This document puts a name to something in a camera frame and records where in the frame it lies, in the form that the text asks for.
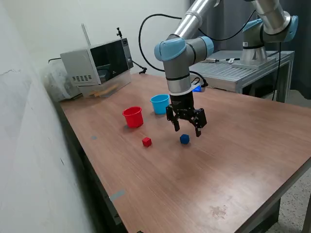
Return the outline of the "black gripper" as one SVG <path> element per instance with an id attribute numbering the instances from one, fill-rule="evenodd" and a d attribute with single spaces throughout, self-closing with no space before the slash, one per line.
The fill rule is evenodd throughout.
<path id="1" fill-rule="evenodd" d="M 196 136 L 201 135 L 201 130 L 207 124 L 205 111 L 203 108 L 194 108 L 193 92 L 174 96 L 170 95 L 171 104 L 166 107 L 166 117 L 174 125 L 174 130 L 180 130 L 179 119 L 190 119 L 191 124 L 195 127 Z"/>

